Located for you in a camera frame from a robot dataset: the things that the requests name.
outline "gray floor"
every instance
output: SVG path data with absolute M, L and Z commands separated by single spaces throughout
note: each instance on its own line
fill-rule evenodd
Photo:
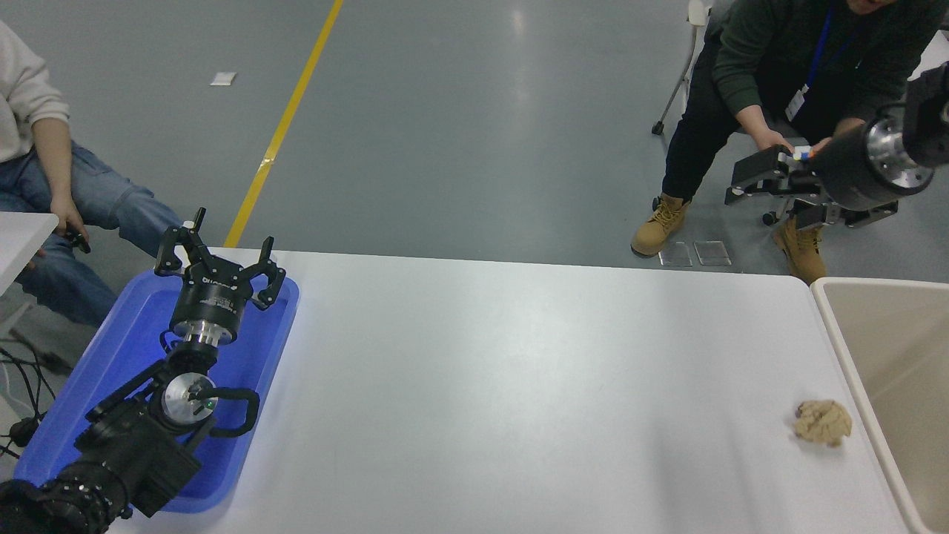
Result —
M 220 244 L 331 5 L 19 0 L 0 17 L 47 59 L 78 141 L 181 215 L 207 206 Z M 628 243 L 659 191 L 649 130 L 684 17 L 667 0 L 347 0 L 240 245 L 662 268 Z M 219 70 L 233 87 L 208 86 Z M 787 272 L 759 221 L 776 202 L 721 201 L 752 151 L 733 137 L 676 237 L 721 239 L 734 265 L 696 270 Z M 947 174 L 896 217 L 826 231 L 830 273 L 949 282 Z M 113 287 L 149 266 L 105 232 L 93 246 Z

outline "black pants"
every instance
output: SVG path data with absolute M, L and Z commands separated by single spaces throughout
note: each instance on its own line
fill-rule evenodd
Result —
M 738 130 L 732 115 L 712 79 L 718 41 L 709 41 L 696 60 L 689 86 L 689 102 L 676 126 L 665 158 L 662 192 L 670 197 L 689 201 L 715 160 L 715 155 L 728 138 Z M 766 116 L 784 119 L 784 109 L 791 97 L 803 86 L 807 72 L 799 67 L 762 64 L 754 75 Z M 791 126 L 809 143 L 816 144 L 829 137 L 842 119 L 852 79 L 843 76 L 818 77 L 808 91 L 807 102 Z

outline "white sweater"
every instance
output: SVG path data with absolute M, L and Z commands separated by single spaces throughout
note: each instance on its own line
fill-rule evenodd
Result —
M 0 22 L 0 162 L 27 154 L 33 147 L 30 127 L 52 117 L 68 123 L 69 106 L 49 84 L 43 58 Z

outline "blue lanyard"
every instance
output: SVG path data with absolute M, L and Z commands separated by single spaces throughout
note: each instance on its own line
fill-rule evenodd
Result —
M 814 85 L 814 80 L 817 79 L 817 68 L 821 63 L 821 56 L 824 55 L 824 46 L 827 45 L 828 35 L 830 35 L 830 21 L 833 19 L 833 4 L 830 5 L 828 10 L 828 18 L 824 21 L 824 29 L 821 30 L 821 38 L 817 41 L 817 49 L 814 51 L 814 59 L 810 61 L 810 72 L 808 73 L 808 83 L 807 86 L 811 87 Z M 853 42 L 854 38 L 857 37 L 857 31 L 854 31 L 852 35 L 847 39 L 842 47 L 837 50 L 833 56 L 830 57 L 830 60 L 827 61 L 825 67 L 833 63 L 847 47 L 850 46 L 850 43 Z

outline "tan boot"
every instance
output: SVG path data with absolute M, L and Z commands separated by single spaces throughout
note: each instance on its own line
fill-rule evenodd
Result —
M 685 222 L 685 212 L 692 202 L 682 202 L 682 199 L 670 197 L 665 193 L 660 195 L 659 207 L 653 212 L 640 229 L 636 231 L 629 245 L 633 252 L 643 256 L 655 256 L 665 246 L 669 235 L 679 230 Z
M 796 218 L 791 217 L 782 224 L 777 232 L 774 232 L 774 242 L 788 258 L 788 269 L 791 275 L 811 285 L 817 278 L 828 275 L 827 267 L 821 259 L 821 251 L 817 246 L 821 242 L 821 230 L 824 227 L 818 226 L 798 231 L 794 225 L 795 221 Z

